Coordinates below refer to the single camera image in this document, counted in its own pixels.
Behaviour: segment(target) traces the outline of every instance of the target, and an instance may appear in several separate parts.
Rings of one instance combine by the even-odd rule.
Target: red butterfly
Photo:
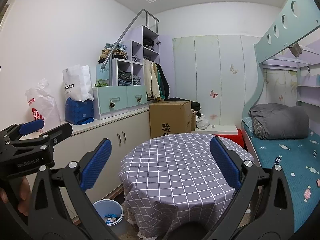
[[[210,96],[211,96],[212,98],[216,98],[216,97],[218,96],[218,94],[215,94],[215,93],[213,92],[213,90],[211,90]]]

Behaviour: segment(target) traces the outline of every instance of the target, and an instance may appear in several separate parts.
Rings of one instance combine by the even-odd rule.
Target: gray tablecloth
[[[213,159],[207,134],[170,134],[136,147],[122,162],[129,222],[139,235],[155,239],[189,221],[208,230],[231,201],[234,188],[227,185]],[[253,157],[235,142],[220,138],[242,160]]]

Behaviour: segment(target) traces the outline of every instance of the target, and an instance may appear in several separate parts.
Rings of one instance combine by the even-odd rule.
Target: teal bed sheet
[[[296,232],[320,200],[320,187],[317,187],[316,183],[317,179],[320,179],[320,136],[310,131],[305,139],[261,140],[256,138],[245,124],[244,128],[261,166],[272,168],[275,163],[282,166],[290,187]],[[311,196],[306,199],[305,191],[308,187]]]

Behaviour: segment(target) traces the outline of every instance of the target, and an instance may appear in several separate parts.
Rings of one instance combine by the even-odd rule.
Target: gray comforter
[[[306,138],[309,134],[309,117],[301,106],[259,104],[251,108],[250,116],[255,134],[260,139]]]

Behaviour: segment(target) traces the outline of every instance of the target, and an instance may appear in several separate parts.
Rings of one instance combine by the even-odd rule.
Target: silver screw
[[[40,166],[39,171],[45,171],[46,169],[47,169],[47,166],[42,165],[42,166]]]
[[[68,166],[73,169],[73,168],[75,168],[77,165],[78,165],[77,162],[71,162],[71,163],[69,163]]]
[[[244,161],[244,165],[247,166],[247,167],[252,167],[253,163],[251,161]]]
[[[276,165],[276,166],[275,166],[275,169],[276,169],[277,171],[281,171],[281,170],[282,170],[282,167],[281,167],[280,165]]]

